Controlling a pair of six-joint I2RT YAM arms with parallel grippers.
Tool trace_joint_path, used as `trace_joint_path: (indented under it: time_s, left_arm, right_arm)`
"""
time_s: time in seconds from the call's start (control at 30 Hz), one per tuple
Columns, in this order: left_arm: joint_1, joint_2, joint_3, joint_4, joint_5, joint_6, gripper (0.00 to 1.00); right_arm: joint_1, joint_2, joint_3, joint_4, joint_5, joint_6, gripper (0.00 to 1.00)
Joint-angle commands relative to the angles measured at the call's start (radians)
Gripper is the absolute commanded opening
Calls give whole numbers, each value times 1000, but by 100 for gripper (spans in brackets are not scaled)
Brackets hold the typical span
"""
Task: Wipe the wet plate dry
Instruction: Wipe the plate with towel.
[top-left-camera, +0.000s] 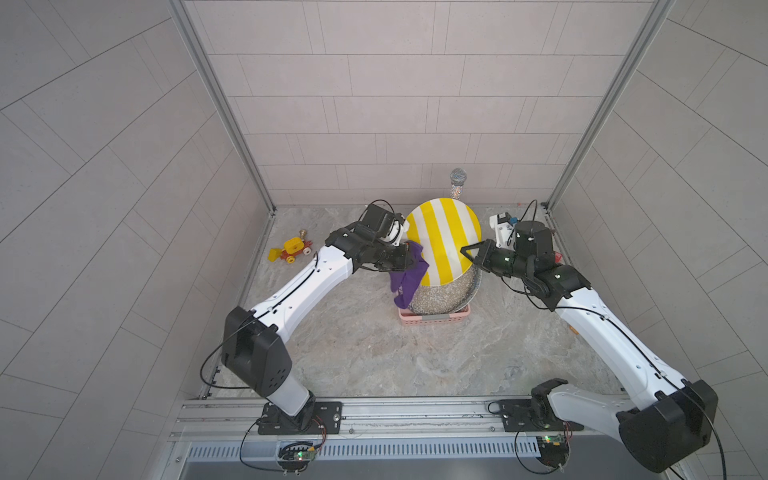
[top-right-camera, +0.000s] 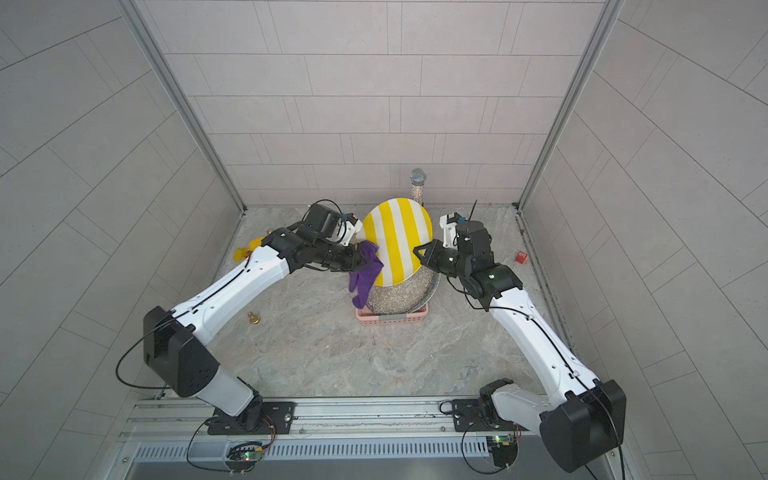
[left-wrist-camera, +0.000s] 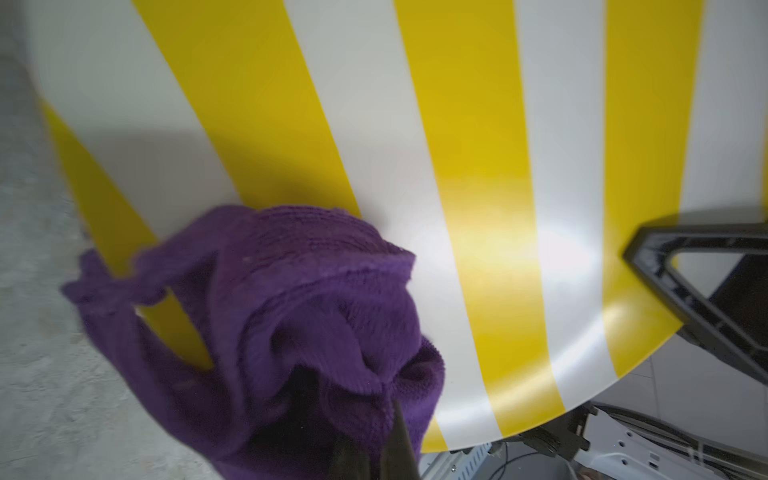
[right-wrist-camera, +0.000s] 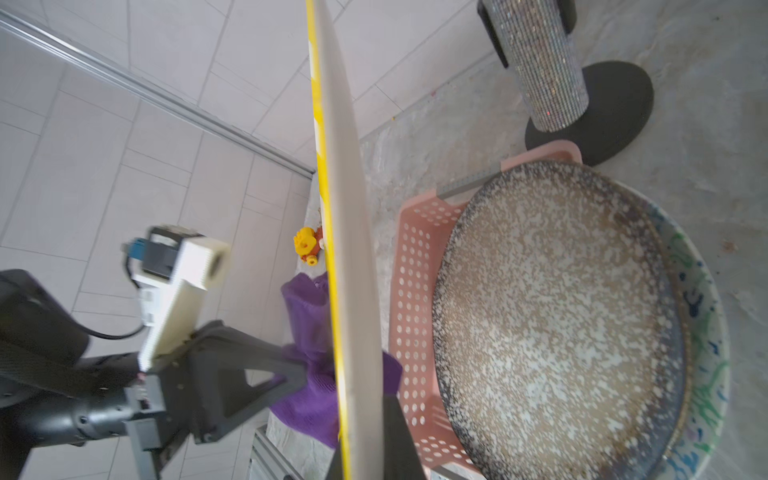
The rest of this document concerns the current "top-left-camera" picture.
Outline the purple cloth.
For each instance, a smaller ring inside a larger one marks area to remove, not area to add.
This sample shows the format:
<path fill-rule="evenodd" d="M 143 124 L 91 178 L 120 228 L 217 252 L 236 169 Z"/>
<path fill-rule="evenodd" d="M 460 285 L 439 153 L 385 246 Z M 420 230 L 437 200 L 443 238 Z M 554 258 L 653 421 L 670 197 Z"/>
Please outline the purple cloth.
<path fill-rule="evenodd" d="M 390 290 L 394 294 L 394 303 L 399 309 L 408 309 L 422 280 L 426 276 L 429 263 L 423 258 L 423 247 L 414 241 L 407 241 L 411 267 L 403 272 L 390 272 Z"/>

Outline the yellow white striped plate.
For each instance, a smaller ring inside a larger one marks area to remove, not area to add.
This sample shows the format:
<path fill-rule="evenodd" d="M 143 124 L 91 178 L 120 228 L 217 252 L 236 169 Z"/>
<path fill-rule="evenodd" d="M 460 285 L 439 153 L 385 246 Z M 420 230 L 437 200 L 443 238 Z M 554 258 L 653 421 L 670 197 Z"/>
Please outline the yellow white striped plate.
<path fill-rule="evenodd" d="M 466 204 L 451 198 L 433 199 L 414 208 L 406 222 L 406 238 L 422 247 L 422 258 L 428 264 L 423 287 L 448 285 L 470 269 L 472 263 L 461 249 L 482 240 L 482 227 Z"/>

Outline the grey speckled plate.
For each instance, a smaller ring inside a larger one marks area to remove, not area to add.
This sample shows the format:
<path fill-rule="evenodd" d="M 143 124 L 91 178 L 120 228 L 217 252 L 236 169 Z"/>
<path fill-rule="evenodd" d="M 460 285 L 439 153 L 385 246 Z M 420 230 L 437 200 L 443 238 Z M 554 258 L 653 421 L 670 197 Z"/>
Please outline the grey speckled plate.
<path fill-rule="evenodd" d="M 420 286 L 409 305 L 409 310 L 417 315 L 458 312 L 474 298 L 481 278 L 482 271 L 473 266 L 449 284 Z"/>

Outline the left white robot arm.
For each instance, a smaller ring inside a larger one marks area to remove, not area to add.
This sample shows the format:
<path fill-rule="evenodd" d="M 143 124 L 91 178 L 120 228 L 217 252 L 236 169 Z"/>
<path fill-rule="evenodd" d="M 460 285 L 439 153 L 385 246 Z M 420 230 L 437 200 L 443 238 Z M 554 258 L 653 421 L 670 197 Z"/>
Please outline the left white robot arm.
<path fill-rule="evenodd" d="M 415 261 L 405 239 L 408 228 L 397 215 L 383 226 L 362 220 L 332 232 L 314 259 L 275 294 L 249 310 L 236 307 L 228 314 L 223 366 L 289 418 L 311 417 L 315 397 L 292 373 L 286 343 L 311 310 L 361 267 L 411 269 Z"/>

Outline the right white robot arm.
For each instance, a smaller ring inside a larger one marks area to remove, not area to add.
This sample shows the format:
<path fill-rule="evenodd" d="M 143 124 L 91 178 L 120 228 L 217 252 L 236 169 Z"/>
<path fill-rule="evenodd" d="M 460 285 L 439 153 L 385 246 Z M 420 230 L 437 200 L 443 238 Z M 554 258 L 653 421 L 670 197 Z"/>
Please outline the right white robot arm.
<path fill-rule="evenodd" d="M 516 278 L 538 309 L 557 313 L 611 369 L 624 390 L 602 395 L 551 379 L 531 391 L 531 417 L 540 426 L 580 424 L 620 441 L 644 468 L 662 473 L 718 441 L 718 396 L 705 381 L 689 381 L 654 354 L 606 306 L 575 267 L 556 259 L 551 230 L 521 221 L 506 245 L 492 239 L 461 248 L 479 269 Z"/>

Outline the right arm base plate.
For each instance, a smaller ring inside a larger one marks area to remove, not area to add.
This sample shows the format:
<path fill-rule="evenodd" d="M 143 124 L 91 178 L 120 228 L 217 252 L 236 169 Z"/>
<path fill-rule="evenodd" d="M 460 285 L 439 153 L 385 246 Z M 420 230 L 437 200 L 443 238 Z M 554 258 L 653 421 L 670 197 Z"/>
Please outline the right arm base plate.
<path fill-rule="evenodd" d="M 501 419 L 506 433 L 585 430 L 585 427 L 579 423 L 558 419 L 543 401 L 533 398 L 491 401 L 486 405 L 486 410 L 490 415 Z"/>

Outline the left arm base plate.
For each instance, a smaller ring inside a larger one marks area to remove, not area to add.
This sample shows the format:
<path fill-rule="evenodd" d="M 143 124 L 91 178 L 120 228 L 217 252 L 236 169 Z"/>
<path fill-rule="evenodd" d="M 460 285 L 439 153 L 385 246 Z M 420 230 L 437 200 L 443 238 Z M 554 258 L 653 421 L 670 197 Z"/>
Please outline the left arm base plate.
<path fill-rule="evenodd" d="M 296 415 L 290 416 L 277 405 L 268 403 L 257 423 L 259 435 L 328 435 L 338 434 L 343 413 L 342 402 L 310 402 Z"/>

